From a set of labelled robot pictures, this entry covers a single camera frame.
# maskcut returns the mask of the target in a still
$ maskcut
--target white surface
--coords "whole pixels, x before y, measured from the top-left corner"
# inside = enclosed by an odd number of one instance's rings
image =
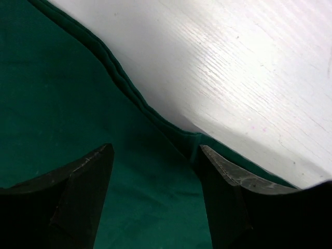
[[[51,0],[147,102],[308,187],[332,176],[332,1]]]

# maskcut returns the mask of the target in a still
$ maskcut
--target scratched surface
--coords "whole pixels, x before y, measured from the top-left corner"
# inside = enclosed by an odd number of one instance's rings
[[[332,177],[332,1],[50,1],[167,120],[298,187]]]

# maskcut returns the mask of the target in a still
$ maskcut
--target green cloth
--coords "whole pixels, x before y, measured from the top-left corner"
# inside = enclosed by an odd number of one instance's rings
[[[191,169],[200,144],[287,185],[214,139],[164,120],[106,46],[44,0],[0,0],[0,141],[1,187],[113,144],[96,249],[212,247]]]

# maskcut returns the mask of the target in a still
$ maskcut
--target white table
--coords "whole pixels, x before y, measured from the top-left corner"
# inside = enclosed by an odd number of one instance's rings
[[[147,102],[299,186],[332,178],[332,0],[50,0]]]

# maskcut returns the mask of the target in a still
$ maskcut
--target folded fabric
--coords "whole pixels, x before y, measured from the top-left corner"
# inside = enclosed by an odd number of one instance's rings
[[[108,48],[45,0],[0,1],[0,121],[1,187],[112,143],[96,249],[212,247],[191,169],[200,144],[289,186],[218,141],[164,120]]]

